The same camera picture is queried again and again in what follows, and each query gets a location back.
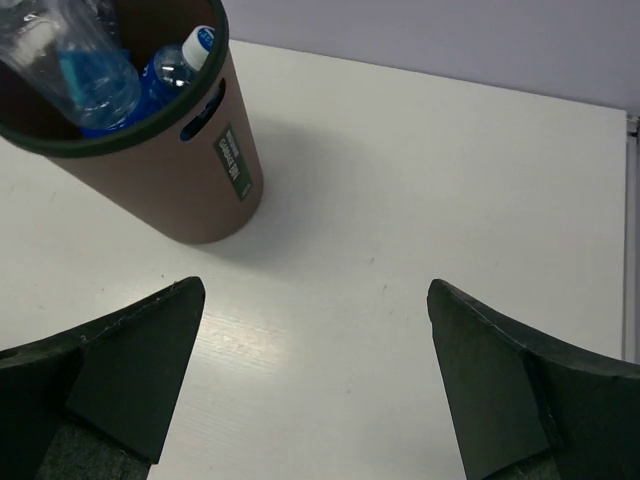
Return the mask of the blue cap bottle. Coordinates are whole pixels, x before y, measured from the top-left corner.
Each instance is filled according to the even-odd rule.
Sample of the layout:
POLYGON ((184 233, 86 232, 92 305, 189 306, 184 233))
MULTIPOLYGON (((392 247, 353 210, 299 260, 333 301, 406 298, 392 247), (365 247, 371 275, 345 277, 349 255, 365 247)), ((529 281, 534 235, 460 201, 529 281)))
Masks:
POLYGON ((138 73, 110 35, 104 1, 3 1, 1 62, 82 129, 124 123, 141 99, 138 73))

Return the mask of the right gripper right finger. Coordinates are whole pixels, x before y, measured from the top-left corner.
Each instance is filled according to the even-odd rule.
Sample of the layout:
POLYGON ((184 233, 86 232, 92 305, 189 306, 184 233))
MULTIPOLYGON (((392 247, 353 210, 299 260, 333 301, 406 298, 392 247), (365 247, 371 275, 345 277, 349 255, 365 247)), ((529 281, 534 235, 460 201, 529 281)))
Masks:
POLYGON ((639 367, 436 279, 432 338, 469 479, 636 479, 639 367))

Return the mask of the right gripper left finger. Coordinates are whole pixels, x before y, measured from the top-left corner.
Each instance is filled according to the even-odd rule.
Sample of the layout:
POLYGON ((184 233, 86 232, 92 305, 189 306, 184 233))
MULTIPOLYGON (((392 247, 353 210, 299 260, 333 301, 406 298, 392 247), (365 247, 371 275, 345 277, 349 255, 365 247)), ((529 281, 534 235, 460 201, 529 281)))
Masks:
POLYGON ((4 479, 145 479, 158 464, 205 287, 188 277, 1 353, 4 479))

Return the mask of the blue label bottle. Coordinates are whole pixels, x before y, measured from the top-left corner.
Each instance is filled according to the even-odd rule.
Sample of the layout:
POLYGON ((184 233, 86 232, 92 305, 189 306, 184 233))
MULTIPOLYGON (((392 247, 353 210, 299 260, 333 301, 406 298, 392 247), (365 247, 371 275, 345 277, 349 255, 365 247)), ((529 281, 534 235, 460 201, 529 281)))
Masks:
POLYGON ((195 80, 215 39, 211 26, 197 26, 181 44, 154 53, 140 75, 137 119, 144 120, 172 103, 195 80))

